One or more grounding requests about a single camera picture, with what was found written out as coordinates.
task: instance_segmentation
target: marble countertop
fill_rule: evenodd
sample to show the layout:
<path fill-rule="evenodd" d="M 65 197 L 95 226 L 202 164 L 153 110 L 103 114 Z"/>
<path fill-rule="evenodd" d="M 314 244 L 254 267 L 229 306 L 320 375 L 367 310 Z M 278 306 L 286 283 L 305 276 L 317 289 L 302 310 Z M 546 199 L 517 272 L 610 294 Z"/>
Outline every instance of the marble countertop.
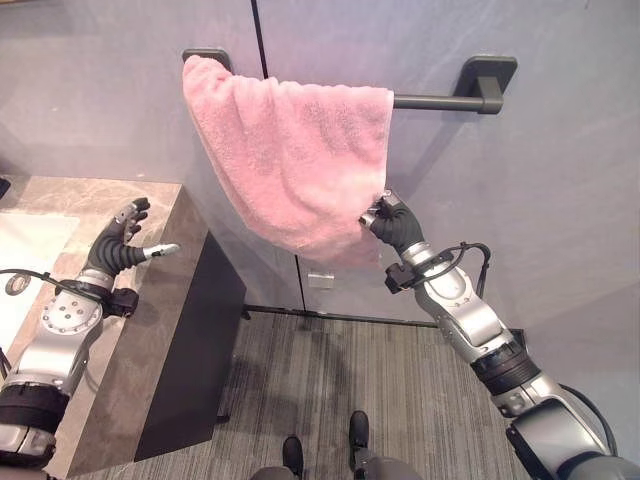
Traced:
<path fill-rule="evenodd" d="M 0 212 L 79 219 L 52 269 L 56 279 L 74 278 L 109 218 L 138 197 L 148 197 L 151 209 L 131 245 L 176 242 L 182 246 L 178 254 L 153 259 L 118 276 L 116 287 L 138 291 L 138 310 L 126 320 L 104 320 L 104 332 L 90 349 L 87 369 L 58 428 L 56 453 L 46 470 L 66 477 L 128 462 L 135 453 L 207 228 L 179 184 L 6 178 L 12 186 L 0 199 Z M 33 337 L 42 307 L 52 296 L 52 286 L 41 288 L 7 352 L 12 363 Z"/>

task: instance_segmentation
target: robotic arm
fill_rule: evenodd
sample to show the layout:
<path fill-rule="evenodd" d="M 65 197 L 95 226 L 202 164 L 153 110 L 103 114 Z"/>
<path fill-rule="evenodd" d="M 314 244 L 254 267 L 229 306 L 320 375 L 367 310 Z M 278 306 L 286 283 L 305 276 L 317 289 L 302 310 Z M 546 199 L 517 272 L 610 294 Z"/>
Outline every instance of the robotic arm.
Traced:
<path fill-rule="evenodd" d="M 412 288 L 418 305 L 444 338 L 471 365 L 500 413 L 514 418 L 506 434 L 527 472 L 542 480 L 639 479 L 640 467 L 612 456 L 572 404 L 570 397 L 531 360 L 482 296 L 488 249 L 462 243 L 436 252 L 420 224 L 391 191 L 360 218 L 366 228 L 393 246 L 402 265 L 387 269 L 392 293 Z M 464 251 L 485 252 L 478 292 L 457 267 Z M 456 259 L 452 251 L 459 250 Z"/>
<path fill-rule="evenodd" d="M 89 347 L 109 315 L 128 316 L 138 295 L 113 290 L 116 276 L 152 257 L 179 250 L 176 244 L 126 245 L 147 217 L 146 198 L 126 205 L 93 243 L 75 280 L 57 283 L 35 336 L 0 389 L 0 478 L 50 478 L 39 469 L 55 452 L 55 433 L 89 359 Z"/>

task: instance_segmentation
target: white sink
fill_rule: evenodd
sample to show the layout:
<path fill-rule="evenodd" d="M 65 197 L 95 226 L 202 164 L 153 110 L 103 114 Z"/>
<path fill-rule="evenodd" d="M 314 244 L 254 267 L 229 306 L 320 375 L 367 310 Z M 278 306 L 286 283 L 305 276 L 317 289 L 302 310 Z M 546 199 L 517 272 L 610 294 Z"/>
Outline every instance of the white sink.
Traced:
<path fill-rule="evenodd" d="M 75 217 L 0 214 L 0 270 L 50 272 L 79 222 Z M 9 295 L 7 283 L 13 277 L 0 275 L 0 347 L 4 351 L 13 343 L 42 286 L 36 278 L 31 278 L 26 287 L 21 279 L 15 279 L 15 290 L 21 293 Z"/>

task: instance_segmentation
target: cable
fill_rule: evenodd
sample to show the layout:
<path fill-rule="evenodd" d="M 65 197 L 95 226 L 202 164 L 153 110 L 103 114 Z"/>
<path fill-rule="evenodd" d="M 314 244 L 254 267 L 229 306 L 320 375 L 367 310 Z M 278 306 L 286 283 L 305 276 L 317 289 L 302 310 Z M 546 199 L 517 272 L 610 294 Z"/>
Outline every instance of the cable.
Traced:
<path fill-rule="evenodd" d="M 461 242 L 460 245 L 457 247 L 446 248 L 445 250 L 441 251 L 438 254 L 438 257 L 446 256 L 447 254 L 451 252 L 455 252 L 456 250 L 460 250 L 460 253 L 447 268 L 445 268 L 441 272 L 436 273 L 435 275 L 421 278 L 420 283 L 430 282 L 431 280 L 434 280 L 438 277 L 441 277 L 449 273 L 451 270 L 453 270 L 460 264 L 460 262 L 462 261 L 462 258 L 464 257 L 464 253 L 467 250 L 470 250 L 472 248 L 477 248 L 482 252 L 484 256 L 484 261 L 480 269 L 480 275 L 478 276 L 478 283 L 476 285 L 476 294 L 478 295 L 478 297 L 482 298 L 482 296 L 484 295 L 484 285 L 487 280 L 487 271 L 489 270 L 489 259 L 491 258 L 491 249 L 489 249 L 489 247 L 487 247 L 484 243 Z"/>
<path fill-rule="evenodd" d="M 64 283 L 60 283 L 59 281 L 51 278 L 51 274 L 49 272 L 44 272 L 44 273 L 38 273 L 38 272 L 34 272 L 33 270 L 25 270 L 22 268 L 9 268 L 7 270 L 0 270 L 0 275 L 3 275 L 5 273 L 14 273 L 14 274 L 18 274 L 18 275 L 29 275 L 30 277 L 34 277 L 34 278 L 38 278 L 40 280 L 42 280 L 43 282 L 48 282 L 51 283 L 52 285 L 55 285 L 56 287 L 60 288 L 61 290 L 66 290 L 68 292 L 73 293 L 74 295 L 78 295 L 80 297 L 84 297 L 87 298 L 93 302 L 98 302 L 100 303 L 100 298 L 91 295 L 90 293 L 86 293 L 83 292 L 81 290 L 78 290 L 77 288 L 73 288 L 73 287 L 69 287 L 68 285 L 65 285 Z"/>
<path fill-rule="evenodd" d="M 7 370 L 11 371 L 11 362 L 2 351 L 2 347 L 0 347 L 0 374 L 2 374 L 2 378 L 7 378 Z"/>
<path fill-rule="evenodd" d="M 613 430 L 611 430 L 609 423 L 604 418 L 604 415 L 600 413 L 600 410 L 598 410 L 598 407 L 596 407 L 595 404 L 591 400 L 589 400 L 589 398 L 581 391 L 576 390 L 575 388 L 569 387 L 568 385 L 563 385 L 562 383 L 560 383 L 559 385 L 560 385 L 560 388 L 562 388 L 563 390 L 566 390 L 571 395 L 573 395 L 578 400 L 580 400 L 582 403 L 584 403 L 589 408 L 589 410 L 591 410 L 593 414 L 596 417 L 598 417 L 598 420 L 600 420 L 600 423 L 602 423 L 602 429 L 604 430 L 604 435 L 605 437 L 607 437 L 607 445 L 609 446 L 609 450 L 611 450 L 611 454 L 614 457 L 617 457 L 618 444 L 616 443 L 616 438 L 613 435 Z"/>

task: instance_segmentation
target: black shoe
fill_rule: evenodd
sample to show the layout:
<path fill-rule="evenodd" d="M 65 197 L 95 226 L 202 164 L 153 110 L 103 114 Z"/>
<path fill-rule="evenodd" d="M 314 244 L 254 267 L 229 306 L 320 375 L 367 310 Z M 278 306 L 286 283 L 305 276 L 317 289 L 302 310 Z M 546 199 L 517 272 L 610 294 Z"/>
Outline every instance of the black shoe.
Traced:
<path fill-rule="evenodd" d="M 290 435 L 282 444 L 282 464 L 298 478 L 302 478 L 304 471 L 304 457 L 302 456 L 302 442 L 295 435 Z"/>
<path fill-rule="evenodd" d="M 369 418 L 362 410 L 356 410 L 349 420 L 349 467 L 356 468 L 356 452 L 369 446 Z"/>

